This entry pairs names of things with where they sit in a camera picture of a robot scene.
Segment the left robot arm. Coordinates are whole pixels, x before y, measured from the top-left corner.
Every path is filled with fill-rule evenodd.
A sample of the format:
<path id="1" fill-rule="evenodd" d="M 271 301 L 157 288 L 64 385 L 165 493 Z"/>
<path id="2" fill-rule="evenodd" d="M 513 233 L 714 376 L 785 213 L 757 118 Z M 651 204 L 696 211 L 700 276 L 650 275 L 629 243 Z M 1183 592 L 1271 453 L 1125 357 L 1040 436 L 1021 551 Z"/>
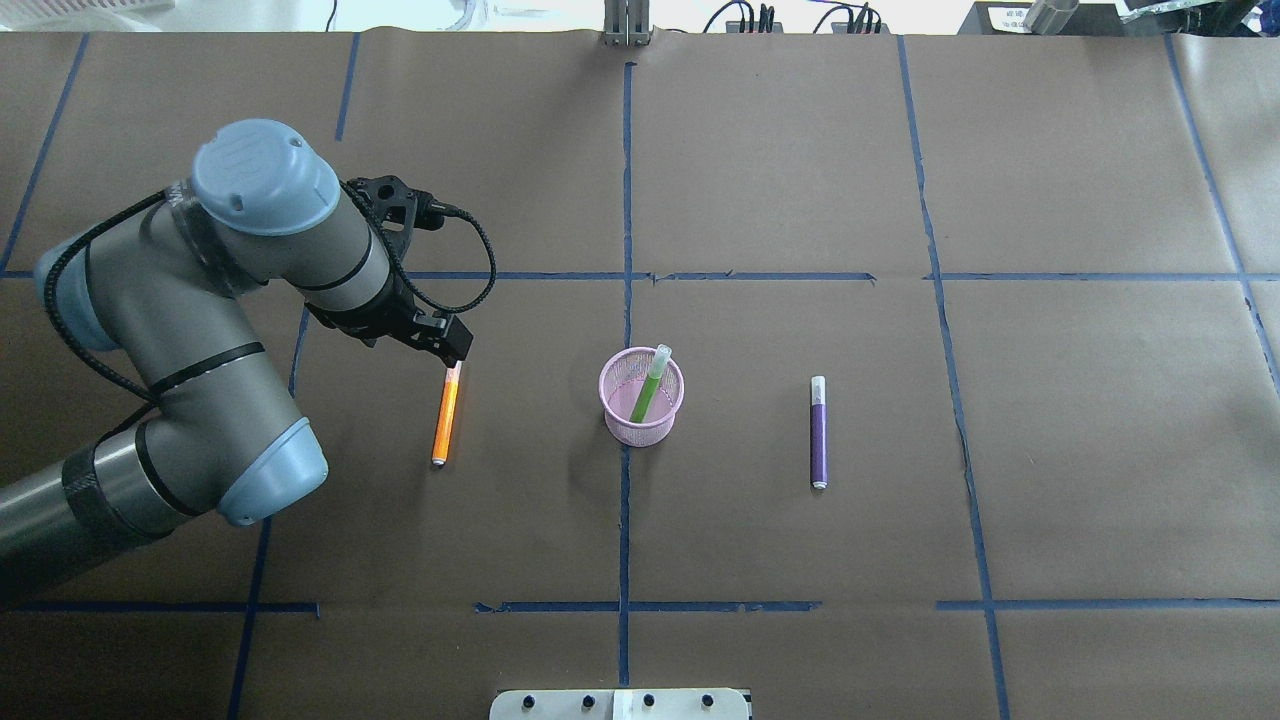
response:
<path id="1" fill-rule="evenodd" d="M 292 127 L 243 119 L 189 176 L 50 249 L 40 302 L 67 347 L 142 407 L 3 491 L 3 607 L 155 543 L 206 512 L 251 527 L 328 462 L 241 300 L 274 281 L 324 327 L 461 364 L 462 314 L 410 279 L 416 229 L 475 217 L 394 176 L 339 179 Z"/>

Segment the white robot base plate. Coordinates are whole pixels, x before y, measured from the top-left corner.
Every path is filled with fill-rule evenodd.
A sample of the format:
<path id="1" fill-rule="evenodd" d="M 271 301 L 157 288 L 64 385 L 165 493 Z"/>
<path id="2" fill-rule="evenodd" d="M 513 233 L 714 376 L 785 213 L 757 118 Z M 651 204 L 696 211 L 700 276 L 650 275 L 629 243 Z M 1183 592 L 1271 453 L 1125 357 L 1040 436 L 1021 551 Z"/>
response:
<path id="1" fill-rule="evenodd" d="M 728 687 L 503 691 L 489 719 L 753 719 L 749 691 Z"/>

